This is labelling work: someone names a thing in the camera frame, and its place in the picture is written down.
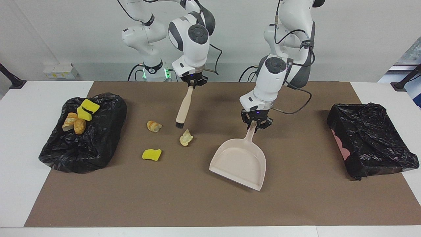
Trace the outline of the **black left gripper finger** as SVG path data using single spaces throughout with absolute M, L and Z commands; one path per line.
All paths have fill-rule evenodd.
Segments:
M 266 129 L 272 125 L 273 120 L 269 117 L 257 117 L 257 130 Z
M 254 111 L 241 111 L 241 119 L 247 124 L 247 130 L 250 128 L 254 116 Z

